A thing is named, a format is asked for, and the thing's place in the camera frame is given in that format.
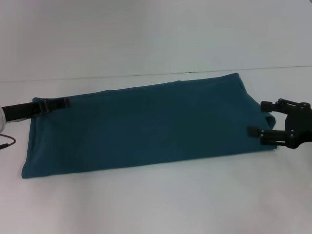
black cable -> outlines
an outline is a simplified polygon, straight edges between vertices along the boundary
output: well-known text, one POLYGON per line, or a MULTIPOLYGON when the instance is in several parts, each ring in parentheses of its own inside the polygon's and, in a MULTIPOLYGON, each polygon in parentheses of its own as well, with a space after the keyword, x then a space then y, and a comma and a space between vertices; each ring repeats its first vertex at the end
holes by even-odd
POLYGON ((6 147, 9 147, 9 146, 11 146, 11 145, 14 145, 14 144, 16 143, 15 138, 13 138, 13 137, 11 137, 11 136, 4 135, 4 134, 0 134, 0 136, 1 136, 1 137, 6 137, 6 138, 9 138, 9 139, 12 139, 12 140, 13 140, 13 142, 10 143, 10 144, 6 143, 6 144, 3 144, 3 145, 0 145, 0 150, 4 149, 4 148, 6 148, 6 147))

teal cloth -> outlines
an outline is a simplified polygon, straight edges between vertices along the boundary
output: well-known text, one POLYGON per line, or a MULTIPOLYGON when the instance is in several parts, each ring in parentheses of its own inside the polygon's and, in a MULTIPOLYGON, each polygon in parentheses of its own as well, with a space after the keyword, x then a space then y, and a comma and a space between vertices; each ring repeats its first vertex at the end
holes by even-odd
POLYGON ((23 178, 275 149, 247 136, 272 129, 238 74, 70 97, 31 120, 23 178))

white backdrop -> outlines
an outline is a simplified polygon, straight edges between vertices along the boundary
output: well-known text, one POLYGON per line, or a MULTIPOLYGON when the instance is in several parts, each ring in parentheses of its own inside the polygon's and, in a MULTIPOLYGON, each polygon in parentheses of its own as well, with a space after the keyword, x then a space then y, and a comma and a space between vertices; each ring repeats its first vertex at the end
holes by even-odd
MULTIPOLYGON (((309 0, 0 0, 0 105, 232 72, 258 102, 312 103, 311 22, 309 0)), ((29 125, 4 131, 0 233, 312 232, 312 143, 23 180, 29 125)))

robotic arm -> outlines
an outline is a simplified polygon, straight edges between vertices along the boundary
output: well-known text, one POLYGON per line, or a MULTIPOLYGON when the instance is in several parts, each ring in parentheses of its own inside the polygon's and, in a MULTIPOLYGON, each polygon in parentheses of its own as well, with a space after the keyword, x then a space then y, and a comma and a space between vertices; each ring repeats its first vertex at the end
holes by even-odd
POLYGON ((312 142, 312 110, 306 102, 297 103, 279 99, 275 104, 261 102, 262 112, 280 112, 287 115, 285 131, 263 130, 249 126, 247 133, 250 137, 260 139, 264 145, 281 145, 296 149, 304 142, 312 142))

